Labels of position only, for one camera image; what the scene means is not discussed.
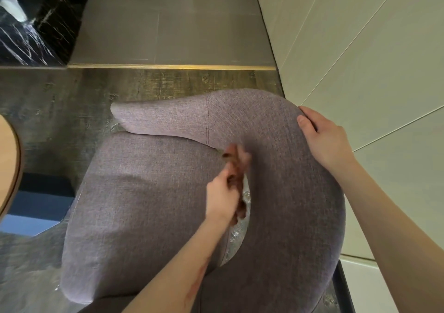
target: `gray upholstered chair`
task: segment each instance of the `gray upholstered chair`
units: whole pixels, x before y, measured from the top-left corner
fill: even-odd
[[[253,156],[250,223],[236,255],[205,276],[195,309],[315,308],[339,258],[345,206],[310,154],[299,108],[244,89],[111,110],[126,131],[97,149],[78,192],[62,261],[66,297],[92,303],[85,312],[120,312],[197,230],[206,183],[223,166],[214,148],[237,142]]]

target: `round table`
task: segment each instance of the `round table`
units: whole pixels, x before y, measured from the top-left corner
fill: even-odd
[[[0,220],[8,212],[19,188],[22,161],[19,138],[0,115]]]

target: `floor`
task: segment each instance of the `floor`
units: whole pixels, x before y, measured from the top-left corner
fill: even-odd
[[[282,95],[276,71],[0,69],[0,77],[0,113],[20,136],[25,171],[67,176],[75,188],[103,137],[119,130],[112,101],[245,87]],[[32,238],[0,233],[1,312],[75,313],[83,307],[59,290],[67,221]],[[315,312],[340,312],[332,283]]]
[[[88,0],[70,65],[275,68],[258,0]]]

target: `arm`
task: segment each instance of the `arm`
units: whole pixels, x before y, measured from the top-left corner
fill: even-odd
[[[300,108],[308,117],[297,119],[308,146],[341,185],[398,310],[441,312],[444,251],[367,174],[342,127],[310,108]]]
[[[226,231],[239,200],[236,187],[229,189],[228,163],[207,185],[206,218],[194,236],[148,283],[123,313],[190,312],[213,251]]]

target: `black marble pillar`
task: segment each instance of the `black marble pillar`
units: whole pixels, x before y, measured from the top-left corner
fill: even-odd
[[[69,0],[17,1],[25,22],[0,7],[0,65],[66,65],[80,29],[79,12]]]

